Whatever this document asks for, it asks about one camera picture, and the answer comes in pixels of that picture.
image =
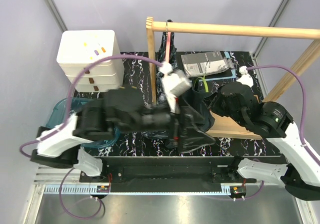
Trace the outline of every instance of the black marble-patterned table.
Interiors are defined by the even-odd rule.
[[[147,52],[125,53],[133,55],[148,56]],[[234,66],[253,66],[249,52],[229,52]],[[151,103],[152,92],[150,84],[149,64],[144,61],[125,59],[124,85],[133,85],[143,92],[145,103]],[[255,71],[250,72],[254,79],[253,92],[262,100],[262,92]],[[222,83],[232,80],[209,81],[209,88],[215,91]],[[74,97],[101,98],[104,93],[78,93]],[[96,149],[86,148],[93,156],[178,156],[176,149],[167,149],[163,140],[150,140],[141,133],[121,134],[113,147]],[[203,147],[184,156],[253,156],[253,155],[280,155],[279,150],[266,140],[245,140],[233,138],[217,138],[215,144]]]

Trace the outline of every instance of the wooden rack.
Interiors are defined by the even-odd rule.
[[[320,56],[320,30],[314,29],[292,29],[256,26],[234,26],[234,25],[208,25],[190,23],[171,23],[153,21],[153,17],[147,17],[146,33],[148,42],[149,58],[155,59],[155,35],[154,32],[173,32],[210,35],[235,35],[252,37],[273,37],[292,39],[314,40],[303,52],[300,58],[292,65],[291,69],[301,75]],[[152,87],[152,101],[156,102],[156,67],[149,64],[150,79]],[[286,73],[274,88],[265,97],[264,101],[276,101],[295,81],[290,73]],[[214,115],[214,126],[207,132],[213,137],[229,137],[241,139],[261,139],[260,136],[240,127],[232,119]]]

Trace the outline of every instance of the gray wall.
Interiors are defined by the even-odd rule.
[[[314,28],[320,29],[320,0],[291,0],[277,27]],[[269,39],[258,56],[259,65],[280,64],[287,67],[298,59],[312,41],[291,39]],[[263,70],[263,78],[270,91],[283,76],[284,71]],[[305,137],[312,147],[320,153],[320,59],[313,63],[302,74],[303,83],[307,89],[307,113]],[[283,104],[300,124],[302,94],[300,86],[295,82],[278,100]],[[315,202],[318,219],[320,219],[320,202]]]
[[[267,26],[281,0],[54,0],[70,30],[113,29],[121,51],[146,51],[146,17],[156,21]],[[156,48],[160,33],[156,33]],[[249,50],[260,38],[177,34],[179,51]]]
[[[38,165],[18,148],[35,138],[69,81],[55,61],[61,31],[44,0],[0,0],[0,13],[0,216],[21,223]]]

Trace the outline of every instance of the wooden board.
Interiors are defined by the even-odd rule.
[[[239,126],[230,117],[221,117],[211,113],[215,119],[213,127],[206,133],[212,137],[225,137],[237,139],[256,139],[261,140],[261,136],[247,131],[244,127]]]

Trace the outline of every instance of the white cable clip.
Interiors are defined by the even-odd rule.
[[[63,124],[60,124],[60,125],[58,125],[58,126],[55,126],[55,127],[58,127],[58,128],[56,129],[56,131],[57,131],[57,132],[62,131],[62,129],[63,129],[63,128],[62,128],[62,129],[60,129],[62,126],[63,126]]]
[[[305,142],[305,144],[301,144],[301,147],[307,146],[307,141],[306,141],[306,139],[304,139],[304,142]]]
[[[163,61],[162,66],[159,67],[159,71],[163,73],[164,76],[167,76],[173,71],[172,65],[168,62]]]
[[[247,66],[241,66],[239,68],[239,72],[240,72],[241,75],[247,74],[248,73]]]
[[[40,137],[36,138],[35,140],[37,140],[39,143],[41,143],[41,142],[42,142],[42,140],[41,140],[41,138],[40,138]]]

